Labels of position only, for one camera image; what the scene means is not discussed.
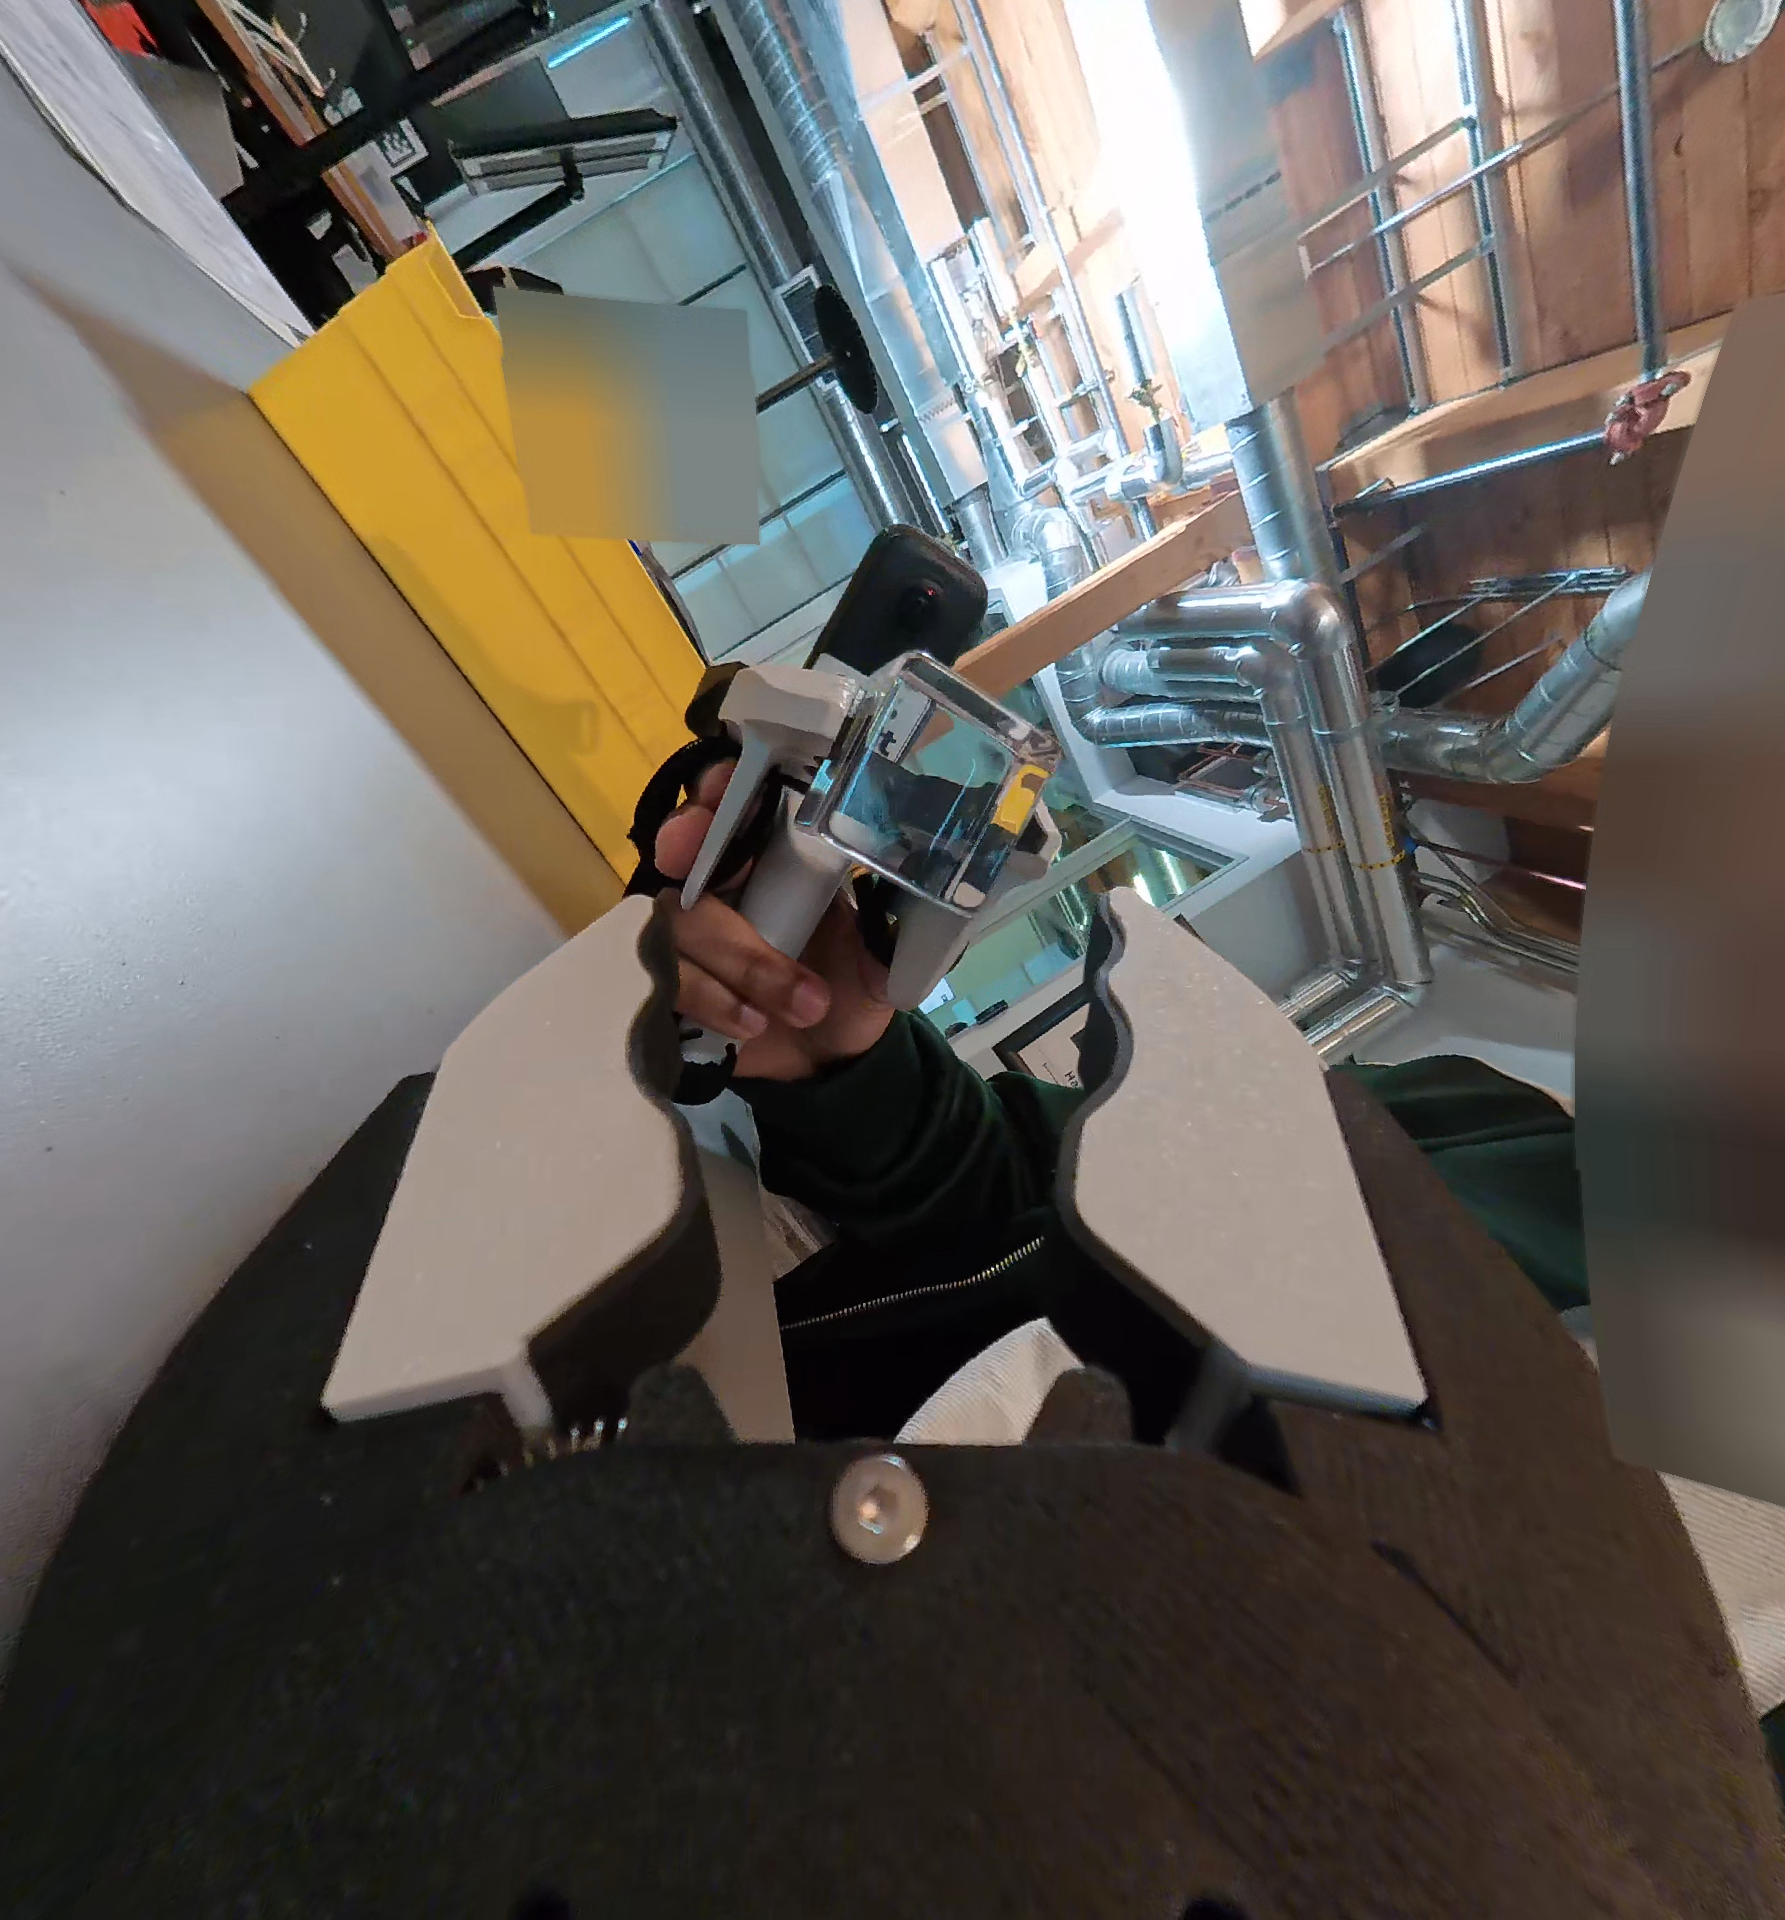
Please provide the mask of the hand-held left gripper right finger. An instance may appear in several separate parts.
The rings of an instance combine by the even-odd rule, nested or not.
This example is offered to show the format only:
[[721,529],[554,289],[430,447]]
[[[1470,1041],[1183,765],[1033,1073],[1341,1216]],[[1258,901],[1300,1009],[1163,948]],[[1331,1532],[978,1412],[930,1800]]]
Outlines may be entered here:
[[1087,1099],[1056,1205],[1194,1350],[1175,1449],[1258,1401],[1407,1420],[1428,1383],[1329,1087],[1293,1019],[1133,887],[1096,904]]

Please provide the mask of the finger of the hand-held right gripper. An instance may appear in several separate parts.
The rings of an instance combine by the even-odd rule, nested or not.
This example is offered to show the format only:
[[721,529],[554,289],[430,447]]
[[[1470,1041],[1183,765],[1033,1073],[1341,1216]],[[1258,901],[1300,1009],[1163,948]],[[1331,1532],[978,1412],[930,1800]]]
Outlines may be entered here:
[[1054,817],[1030,817],[1009,852],[994,887],[978,908],[950,908],[909,887],[895,886],[895,948],[886,971],[886,996],[895,1009],[919,1009],[939,981],[976,939],[1002,923],[1027,887],[1049,876],[1062,850]]
[[739,753],[682,887],[682,910],[698,908],[711,891],[749,819],[762,824],[762,850],[744,878],[739,910],[827,910],[852,876],[865,872],[849,850],[800,822],[797,796],[762,805],[772,772],[809,778],[820,771],[865,695],[865,683],[845,669],[759,664],[735,673],[721,716]]

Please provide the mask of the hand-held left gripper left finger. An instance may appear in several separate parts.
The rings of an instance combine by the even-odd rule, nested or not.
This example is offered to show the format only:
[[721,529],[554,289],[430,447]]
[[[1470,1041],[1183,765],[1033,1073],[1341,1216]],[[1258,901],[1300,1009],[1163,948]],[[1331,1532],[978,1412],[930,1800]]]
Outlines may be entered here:
[[623,1415],[722,1287],[676,1114],[672,960],[627,898],[446,1049],[324,1404],[339,1423],[496,1397],[544,1438]]

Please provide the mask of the clear acrylic cube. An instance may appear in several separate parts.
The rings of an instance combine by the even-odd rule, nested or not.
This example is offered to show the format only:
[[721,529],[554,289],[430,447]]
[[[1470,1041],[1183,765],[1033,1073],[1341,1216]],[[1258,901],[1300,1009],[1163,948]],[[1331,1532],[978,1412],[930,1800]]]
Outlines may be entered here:
[[795,824],[968,918],[996,898],[1059,765],[1049,727],[909,652],[869,679]]

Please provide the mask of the person's right forearm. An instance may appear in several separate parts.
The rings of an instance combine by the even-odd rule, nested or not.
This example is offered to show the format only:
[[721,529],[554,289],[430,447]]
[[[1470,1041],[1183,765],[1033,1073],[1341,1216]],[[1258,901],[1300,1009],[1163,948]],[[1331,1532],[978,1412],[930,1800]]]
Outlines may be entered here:
[[1092,1274],[1056,1206],[1087,1090],[984,1076],[912,1014],[848,1063],[733,1087],[757,1124],[765,1189],[827,1231],[777,1282],[793,1323],[897,1299],[1049,1299]]

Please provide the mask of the person's right hand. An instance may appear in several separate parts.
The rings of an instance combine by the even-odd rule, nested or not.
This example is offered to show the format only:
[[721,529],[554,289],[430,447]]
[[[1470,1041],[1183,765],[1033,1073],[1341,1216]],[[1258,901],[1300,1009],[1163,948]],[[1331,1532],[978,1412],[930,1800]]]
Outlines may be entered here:
[[869,1053],[895,1019],[888,970],[866,944],[848,886],[799,956],[769,946],[718,894],[685,907],[678,886],[662,886],[659,904],[676,975],[675,1014],[688,1027],[736,1041],[739,1076],[804,1081]]

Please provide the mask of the wooden pillar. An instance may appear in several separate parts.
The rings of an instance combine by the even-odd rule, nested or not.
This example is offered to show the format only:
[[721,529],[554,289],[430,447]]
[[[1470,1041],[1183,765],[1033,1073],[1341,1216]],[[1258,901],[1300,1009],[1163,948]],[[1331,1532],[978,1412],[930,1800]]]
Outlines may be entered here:
[[1002,697],[1065,659],[1160,596],[1190,587],[1214,562],[1248,545],[1248,517],[1236,487],[1164,526],[1127,556],[1085,577],[996,636],[978,643],[955,672],[988,697]]

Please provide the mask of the black round lamp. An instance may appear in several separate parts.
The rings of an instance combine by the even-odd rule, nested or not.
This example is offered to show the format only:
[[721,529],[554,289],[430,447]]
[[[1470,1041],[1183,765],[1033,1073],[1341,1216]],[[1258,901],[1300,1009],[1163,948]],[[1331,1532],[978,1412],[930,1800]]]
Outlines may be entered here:
[[820,281],[810,289],[810,317],[819,339],[812,359],[762,393],[757,412],[764,414],[785,398],[829,380],[838,385],[843,398],[857,412],[873,414],[881,398],[878,373],[873,349],[849,304],[834,286]]

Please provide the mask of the silver pipe cluster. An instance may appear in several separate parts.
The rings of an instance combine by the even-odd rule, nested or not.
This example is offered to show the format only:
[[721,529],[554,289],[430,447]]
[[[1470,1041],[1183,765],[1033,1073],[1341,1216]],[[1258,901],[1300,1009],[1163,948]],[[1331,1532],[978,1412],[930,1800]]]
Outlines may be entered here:
[[1650,577],[1625,577],[1501,716],[1379,705],[1337,591],[1314,581],[1150,601],[1056,667],[1078,738],[1105,749],[1244,744],[1275,761],[1327,961],[1284,1004],[1329,1063],[1409,1015],[1434,971],[1390,774],[1529,784],[1608,727]]

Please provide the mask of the yellow plastic bin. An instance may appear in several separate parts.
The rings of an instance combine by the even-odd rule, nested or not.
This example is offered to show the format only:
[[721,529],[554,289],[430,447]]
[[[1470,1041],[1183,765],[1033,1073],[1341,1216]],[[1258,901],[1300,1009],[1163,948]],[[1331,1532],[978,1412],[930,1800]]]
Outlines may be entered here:
[[626,541],[530,533],[496,322],[437,233],[251,401],[419,625],[342,659],[578,932],[635,869],[633,809],[703,667],[654,574]]

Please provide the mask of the silver spiral duct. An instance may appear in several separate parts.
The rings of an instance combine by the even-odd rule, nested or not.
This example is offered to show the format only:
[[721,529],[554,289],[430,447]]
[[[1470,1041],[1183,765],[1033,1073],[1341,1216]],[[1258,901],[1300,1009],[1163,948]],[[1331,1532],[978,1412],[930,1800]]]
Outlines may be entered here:
[[842,53],[834,3],[645,3],[661,73],[783,327],[819,271],[860,320],[895,426],[819,401],[876,524],[914,522],[994,565],[988,467],[944,317]]

